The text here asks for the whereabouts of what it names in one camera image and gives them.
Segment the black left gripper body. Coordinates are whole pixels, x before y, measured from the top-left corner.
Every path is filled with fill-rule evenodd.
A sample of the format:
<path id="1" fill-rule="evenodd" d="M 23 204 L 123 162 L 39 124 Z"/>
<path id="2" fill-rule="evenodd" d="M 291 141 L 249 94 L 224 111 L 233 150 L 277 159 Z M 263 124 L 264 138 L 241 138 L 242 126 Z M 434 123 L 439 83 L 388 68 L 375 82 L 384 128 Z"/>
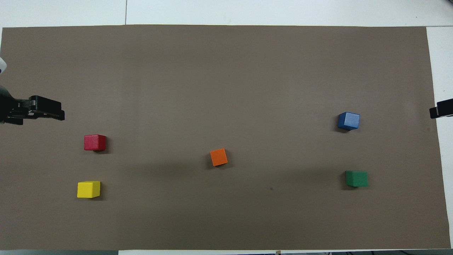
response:
<path id="1" fill-rule="evenodd" d="M 29 100 L 17 99 L 0 86 L 0 120 L 1 123 L 23 125 L 29 119 Z"/>

